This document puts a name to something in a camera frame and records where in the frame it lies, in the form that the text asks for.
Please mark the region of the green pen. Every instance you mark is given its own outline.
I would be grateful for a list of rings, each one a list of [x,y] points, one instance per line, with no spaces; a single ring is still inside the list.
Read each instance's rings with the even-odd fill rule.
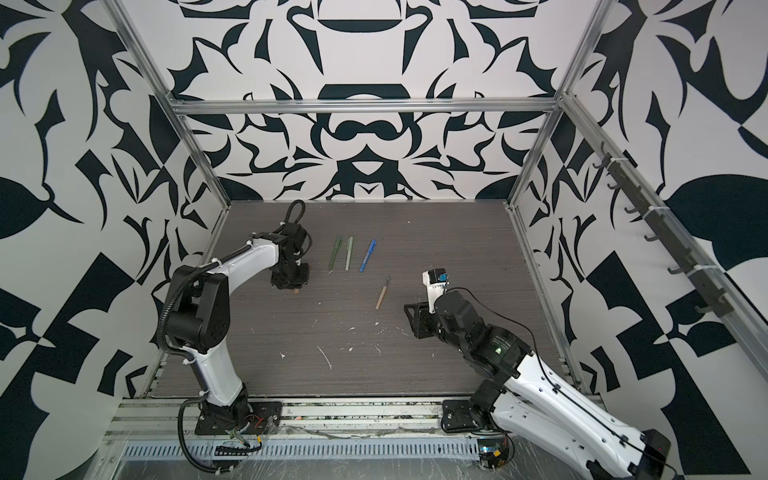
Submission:
[[[346,241],[346,254],[345,254],[345,263],[344,263],[346,271],[350,270],[353,248],[354,248],[354,237],[350,236]]]
[[[334,265],[335,265],[338,253],[339,253],[339,251],[341,249],[342,241],[343,241],[342,236],[341,235],[337,235],[335,240],[334,240],[331,257],[330,257],[330,260],[329,260],[329,263],[328,263],[328,269],[330,271],[332,271],[334,269]]]

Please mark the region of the blue pen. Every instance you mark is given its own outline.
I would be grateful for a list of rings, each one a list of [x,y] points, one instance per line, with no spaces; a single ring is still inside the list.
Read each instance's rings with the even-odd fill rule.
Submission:
[[[366,266],[369,263],[370,258],[371,258],[372,254],[373,254],[373,252],[374,252],[374,250],[376,248],[376,245],[377,245],[377,241],[375,239],[372,239],[370,241],[370,244],[369,244],[367,250],[366,250],[366,253],[365,253],[364,257],[363,257],[363,260],[361,262],[361,265],[360,265],[360,268],[359,268],[359,272],[360,273],[363,273],[365,271]]]

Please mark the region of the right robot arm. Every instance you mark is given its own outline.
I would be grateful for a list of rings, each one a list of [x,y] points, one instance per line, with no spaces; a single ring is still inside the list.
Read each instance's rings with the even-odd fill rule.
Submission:
[[[444,406],[445,432],[521,436],[585,479],[680,476],[667,461],[666,436],[609,414],[558,376],[532,346],[486,323],[460,293],[407,304],[404,313],[416,338],[453,347],[482,378],[467,400]]]

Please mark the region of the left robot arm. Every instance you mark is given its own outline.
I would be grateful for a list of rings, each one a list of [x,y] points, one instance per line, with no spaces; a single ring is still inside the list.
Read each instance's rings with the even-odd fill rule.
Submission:
[[[182,402],[176,431],[181,452],[198,471],[223,475],[233,471],[232,456],[261,450],[260,444],[242,441],[240,446],[221,446],[209,463],[189,449],[184,432],[184,414],[196,405],[213,429],[241,440],[256,414],[248,401],[245,383],[236,373],[227,346],[231,324],[230,296],[263,271],[271,273],[278,290],[300,290],[309,280],[310,267],[303,258],[312,237],[301,226],[300,215],[287,213],[271,232],[254,233],[245,244],[221,258],[198,266],[182,266],[172,276],[155,333],[158,347],[189,365],[198,382],[197,397]]]

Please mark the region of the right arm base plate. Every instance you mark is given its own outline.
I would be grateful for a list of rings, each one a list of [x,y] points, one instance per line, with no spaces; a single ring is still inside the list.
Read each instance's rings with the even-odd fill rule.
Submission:
[[[474,400],[444,400],[440,428],[448,434],[492,432],[497,430],[492,406]]]

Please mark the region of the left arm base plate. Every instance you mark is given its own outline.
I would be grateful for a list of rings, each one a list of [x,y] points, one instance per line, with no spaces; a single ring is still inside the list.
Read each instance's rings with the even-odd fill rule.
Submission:
[[[224,435],[237,430],[241,434],[266,434],[280,426],[283,404],[279,401],[249,401],[223,407],[204,402],[195,434],[202,436]]]

